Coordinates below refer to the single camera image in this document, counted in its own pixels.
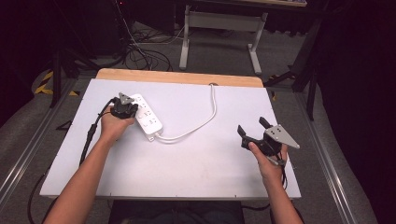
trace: white tabletop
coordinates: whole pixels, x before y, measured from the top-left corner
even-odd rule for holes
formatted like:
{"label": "white tabletop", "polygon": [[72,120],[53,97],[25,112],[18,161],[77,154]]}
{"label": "white tabletop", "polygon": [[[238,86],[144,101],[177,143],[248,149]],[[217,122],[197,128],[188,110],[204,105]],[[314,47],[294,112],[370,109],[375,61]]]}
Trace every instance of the white tabletop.
{"label": "white tabletop", "polygon": [[[40,195],[54,197],[78,168],[87,131],[106,102],[140,93],[172,137],[206,121],[212,113],[205,85],[93,79],[55,158]],[[276,118],[265,88],[215,87],[217,115],[202,129],[173,144],[149,140],[138,124],[114,145],[96,192],[111,199],[257,200],[267,198],[256,159],[241,148],[240,124],[247,135],[262,139],[259,117]],[[98,139],[100,126],[92,139]],[[290,162],[287,193],[301,197]]]}

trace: forearm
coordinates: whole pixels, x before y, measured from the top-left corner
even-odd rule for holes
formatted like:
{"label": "forearm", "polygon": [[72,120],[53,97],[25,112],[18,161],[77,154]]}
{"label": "forearm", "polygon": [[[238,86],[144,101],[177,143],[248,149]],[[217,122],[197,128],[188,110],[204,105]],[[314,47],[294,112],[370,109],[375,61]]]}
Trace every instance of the forearm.
{"label": "forearm", "polygon": [[45,223],[85,222],[112,144],[112,141],[99,139],[87,159],[67,183]]}
{"label": "forearm", "polygon": [[280,181],[264,183],[276,224],[303,223]]}

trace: hand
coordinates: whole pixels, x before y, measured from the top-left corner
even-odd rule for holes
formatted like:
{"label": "hand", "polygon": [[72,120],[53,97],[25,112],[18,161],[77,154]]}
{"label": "hand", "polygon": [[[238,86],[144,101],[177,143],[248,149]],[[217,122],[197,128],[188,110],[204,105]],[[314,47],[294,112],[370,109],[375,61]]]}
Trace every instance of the hand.
{"label": "hand", "polygon": [[124,133],[125,129],[134,123],[134,119],[119,119],[114,117],[110,113],[110,108],[112,106],[108,106],[102,116],[102,131],[100,134],[100,138],[109,140],[110,142],[114,143],[117,141],[122,134]]}
{"label": "hand", "polygon": [[[248,144],[250,151],[256,157],[257,162],[259,163],[260,173],[262,174],[262,182],[264,186],[268,184],[275,184],[276,182],[281,183],[282,177],[282,167],[274,165],[271,161],[267,159],[267,157],[262,154],[260,149],[256,146],[256,144],[250,142]],[[278,154],[279,158],[286,161],[288,159],[288,146],[282,144],[282,148],[280,149],[280,153]]]}

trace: power strip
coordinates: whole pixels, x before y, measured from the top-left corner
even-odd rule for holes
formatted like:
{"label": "power strip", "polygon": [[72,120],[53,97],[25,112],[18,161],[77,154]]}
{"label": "power strip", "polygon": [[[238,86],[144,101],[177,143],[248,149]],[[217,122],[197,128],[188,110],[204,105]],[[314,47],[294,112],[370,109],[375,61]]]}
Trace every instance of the power strip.
{"label": "power strip", "polygon": [[148,140],[150,142],[154,141],[156,134],[163,133],[163,125],[141,94],[130,97],[133,99],[132,104],[139,105],[134,117],[135,120],[139,123]]}

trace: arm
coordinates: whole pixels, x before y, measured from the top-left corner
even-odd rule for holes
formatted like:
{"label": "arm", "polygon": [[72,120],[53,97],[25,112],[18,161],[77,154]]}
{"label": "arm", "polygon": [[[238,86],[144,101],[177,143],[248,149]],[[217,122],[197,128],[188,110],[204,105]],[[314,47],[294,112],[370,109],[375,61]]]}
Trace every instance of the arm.
{"label": "arm", "polygon": [[106,157],[133,119],[102,116],[102,131],[87,159],[67,183],[44,223],[84,223],[90,213]]}
{"label": "arm", "polygon": [[[273,165],[254,143],[250,142],[249,148],[259,162],[262,183],[267,189],[276,223],[303,223],[291,204],[288,194],[283,189],[281,167]],[[283,159],[286,160],[288,157],[288,147],[286,145],[282,145],[281,154]]]}

